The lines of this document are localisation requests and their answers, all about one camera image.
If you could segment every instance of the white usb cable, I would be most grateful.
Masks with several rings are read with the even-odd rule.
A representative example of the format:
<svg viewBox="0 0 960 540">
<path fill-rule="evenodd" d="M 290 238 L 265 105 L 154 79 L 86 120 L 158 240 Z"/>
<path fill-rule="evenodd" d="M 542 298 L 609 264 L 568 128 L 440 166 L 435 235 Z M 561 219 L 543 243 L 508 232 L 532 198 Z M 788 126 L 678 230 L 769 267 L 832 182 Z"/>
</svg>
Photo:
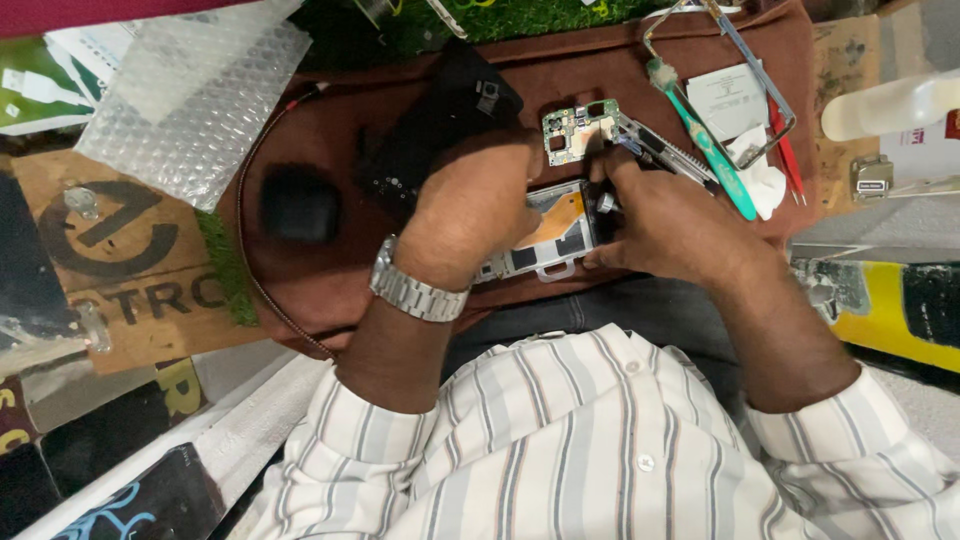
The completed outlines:
<svg viewBox="0 0 960 540">
<path fill-rule="evenodd" d="M 33 71 L 4 69 L 3 80 L 0 82 L 0 86 L 40 103 L 62 101 L 70 105 L 92 107 L 90 102 L 79 93 L 61 88 L 57 85 L 57 82 L 50 77 L 34 73 Z"/>
</svg>

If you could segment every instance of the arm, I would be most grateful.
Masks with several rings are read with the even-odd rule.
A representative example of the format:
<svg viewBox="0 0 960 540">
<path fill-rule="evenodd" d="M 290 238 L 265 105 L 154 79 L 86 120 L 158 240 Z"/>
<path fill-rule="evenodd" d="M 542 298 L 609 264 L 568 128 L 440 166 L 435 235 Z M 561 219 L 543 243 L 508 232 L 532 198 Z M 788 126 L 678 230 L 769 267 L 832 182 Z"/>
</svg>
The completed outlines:
<svg viewBox="0 0 960 540">
<path fill-rule="evenodd" d="M 540 223 L 525 205 L 540 145 L 539 133 L 496 132 L 448 156 L 420 191 L 395 265 L 435 287 L 469 288 L 490 253 Z M 290 434 L 283 463 L 267 476 L 251 538 L 386 533 L 408 505 L 411 475 L 436 422 L 451 327 L 372 300 Z"/>
<path fill-rule="evenodd" d="M 785 261 L 686 178 L 641 173 L 629 155 L 597 161 L 624 208 L 619 241 L 585 266 L 701 285 L 743 368 L 748 416 L 773 480 L 830 538 L 960 534 L 960 470 L 912 432 L 896 402 L 808 305 Z"/>
<path fill-rule="evenodd" d="M 606 265 L 694 282 L 707 290 L 743 368 L 750 404 L 792 412 L 850 386 L 859 365 L 843 350 L 790 277 L 783 257 L 693 182 L 643 173 L 611 153 L 593 165 L 623 206 L 625 237 L 594 250 Z"/>
</svg>

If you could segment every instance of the wrist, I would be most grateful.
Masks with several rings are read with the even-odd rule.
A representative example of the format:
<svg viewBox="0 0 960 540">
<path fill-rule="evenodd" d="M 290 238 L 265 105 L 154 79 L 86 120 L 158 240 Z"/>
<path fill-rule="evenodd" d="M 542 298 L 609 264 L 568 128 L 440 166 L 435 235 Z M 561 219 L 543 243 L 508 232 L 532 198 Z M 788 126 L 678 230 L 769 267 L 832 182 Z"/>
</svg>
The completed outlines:
<svg viewBox="0 0 960 540">
<path fill-rule="evenodd" d="M 393 264 L 407 276 L 450 292 L 470 288 L 482 261 L 406 231 L 400 235 Z"/>
<path fill-rule="evenodd" d="M 764 244 L 746 257 L 736 258 L 727 270 L 720 270 L 704 279 L 702 286 L 712 296 L 745 296 L 762 290 L 771 280 L 787 274 L 787 265 L 776 250 Z"/>
</svg>

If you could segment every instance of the white plastic bottle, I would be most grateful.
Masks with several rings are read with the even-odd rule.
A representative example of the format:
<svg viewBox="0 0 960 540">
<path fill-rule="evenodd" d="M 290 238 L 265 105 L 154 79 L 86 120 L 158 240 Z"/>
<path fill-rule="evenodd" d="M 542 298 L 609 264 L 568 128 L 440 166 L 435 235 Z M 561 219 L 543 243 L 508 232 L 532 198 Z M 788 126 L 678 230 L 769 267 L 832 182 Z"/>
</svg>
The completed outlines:
<svg viewBox="0 0 960 540">
<path fill-rule="evenodd" d="M 824 135 L 843 141 L 922 128 L 960 109 L 960 69 L 839 96 L 824 109 Z"/>
</svg>

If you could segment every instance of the white tissue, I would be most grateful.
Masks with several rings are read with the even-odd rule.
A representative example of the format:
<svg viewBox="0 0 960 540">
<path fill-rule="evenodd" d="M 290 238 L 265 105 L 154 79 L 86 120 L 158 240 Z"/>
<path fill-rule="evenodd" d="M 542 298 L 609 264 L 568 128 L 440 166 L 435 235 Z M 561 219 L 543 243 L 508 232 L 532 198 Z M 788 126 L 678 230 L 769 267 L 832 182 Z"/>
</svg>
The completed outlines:
<svg viewBox="0 0 960 540">
<path fill-rule="evenodd" d="M 739 160 L 751 146 L 762 147 L 766 143 L 766 128 L 756 126 L 730 143 L 727 151 L 734 160 Z M 738 171 L 737 174 L 754 201 L 756 215 L 763 221 L 770 219 L 786 193 L 786 176 L 777 167 L 771 167 L 766 156 L 761 156 L 753 166 L 745 171 Z"/>
</svg>

